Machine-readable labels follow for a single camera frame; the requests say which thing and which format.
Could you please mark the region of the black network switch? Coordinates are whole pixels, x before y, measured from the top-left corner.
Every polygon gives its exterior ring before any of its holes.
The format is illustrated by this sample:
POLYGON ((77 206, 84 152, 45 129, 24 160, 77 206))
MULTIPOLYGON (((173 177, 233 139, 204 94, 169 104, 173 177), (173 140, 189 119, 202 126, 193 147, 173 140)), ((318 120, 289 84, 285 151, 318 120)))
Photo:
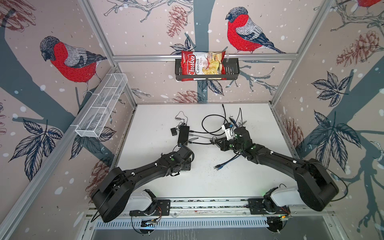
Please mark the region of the black network switch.
POLYGON ((188 144, 189 133, 190 133, 190 127, 189 126, 180 126, 179 127, 179 138, 178 138, 178 146, 179 147, 188 144))

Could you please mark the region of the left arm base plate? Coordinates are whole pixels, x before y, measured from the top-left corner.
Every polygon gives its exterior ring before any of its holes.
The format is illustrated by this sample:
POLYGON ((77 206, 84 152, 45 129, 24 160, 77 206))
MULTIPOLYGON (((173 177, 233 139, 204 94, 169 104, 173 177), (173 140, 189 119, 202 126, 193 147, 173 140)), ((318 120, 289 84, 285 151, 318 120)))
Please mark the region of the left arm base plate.
POLYGON ((130 211, 131 217, 160 217, 169 216, 171 201, 170 200, 155 200, 144 211, 130 211))

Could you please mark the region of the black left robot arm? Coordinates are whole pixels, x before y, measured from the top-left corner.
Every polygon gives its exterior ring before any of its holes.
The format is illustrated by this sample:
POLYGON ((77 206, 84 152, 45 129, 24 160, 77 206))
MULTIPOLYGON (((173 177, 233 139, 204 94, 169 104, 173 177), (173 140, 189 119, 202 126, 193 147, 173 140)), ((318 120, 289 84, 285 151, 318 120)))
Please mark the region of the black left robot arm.
POLYGON ((91 194, 103 222, 108 223, 117 218, 137 188, 158 178, 178 176, 194 157, 191 149, 182 146, 178 151, 161 155, 153 163, 140 168, 123 171, 116 167, 110 170, 91 194))

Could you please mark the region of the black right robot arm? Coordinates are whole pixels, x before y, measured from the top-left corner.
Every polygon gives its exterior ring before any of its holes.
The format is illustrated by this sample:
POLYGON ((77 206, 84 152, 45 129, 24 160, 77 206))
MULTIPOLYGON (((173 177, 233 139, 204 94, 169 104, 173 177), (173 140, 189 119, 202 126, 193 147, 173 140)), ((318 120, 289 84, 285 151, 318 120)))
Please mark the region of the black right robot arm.
POLYGON ((301 202, 312 210, 322 211, 339 193, 327 169, 316 159, 294 159, 255 144, 245 127, 235 129, 233 135, 233 138, 224 137, 211 143, 223 152, 234 151, 252 163, 270 167, 293 178, 297 182, 301 202))

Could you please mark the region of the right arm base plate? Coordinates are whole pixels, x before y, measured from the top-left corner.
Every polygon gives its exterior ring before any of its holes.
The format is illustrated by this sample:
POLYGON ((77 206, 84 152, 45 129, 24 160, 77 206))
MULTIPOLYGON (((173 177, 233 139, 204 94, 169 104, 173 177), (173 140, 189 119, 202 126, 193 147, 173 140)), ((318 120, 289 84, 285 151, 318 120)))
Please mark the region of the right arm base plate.
POLYGON ((291 213, 289 207, 279 207, 271 200, 264 198, 248 199, 245 207, 250 210, 251 215, 289 215, 291 213))

